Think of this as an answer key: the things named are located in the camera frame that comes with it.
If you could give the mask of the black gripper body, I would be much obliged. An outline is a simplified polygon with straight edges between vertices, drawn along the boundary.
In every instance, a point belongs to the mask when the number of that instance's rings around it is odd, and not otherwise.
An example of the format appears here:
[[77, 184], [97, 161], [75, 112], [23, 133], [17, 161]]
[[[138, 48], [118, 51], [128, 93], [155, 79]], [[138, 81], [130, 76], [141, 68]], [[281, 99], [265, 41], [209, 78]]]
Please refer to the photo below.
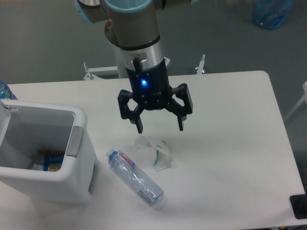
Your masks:
[[149, 69], [142, 67], [139, 58], [135, 58], [132, 63], [133, 69], [127, 70], [132, 89], [130, 98], [146, 110], [171, 111], [173, 109], [172, 91], [165, 59]]

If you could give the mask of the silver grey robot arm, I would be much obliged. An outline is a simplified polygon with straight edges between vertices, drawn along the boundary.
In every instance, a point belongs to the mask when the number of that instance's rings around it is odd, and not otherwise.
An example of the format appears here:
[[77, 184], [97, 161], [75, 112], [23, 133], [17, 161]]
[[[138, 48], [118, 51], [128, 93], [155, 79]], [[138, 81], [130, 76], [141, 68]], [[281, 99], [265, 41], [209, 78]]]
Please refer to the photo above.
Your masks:
[[157, 10], [190, 5], [192, 0], [76, 0], [85, 23], [110, 20], [132, 91], [121, 90], [118, 104], [122, 119], [129, 119], [139, 133], [143, 110], [162, 110], [177, 116], [179, 129], [193, 112], [187, 84], [170, 86], [156, 18]]

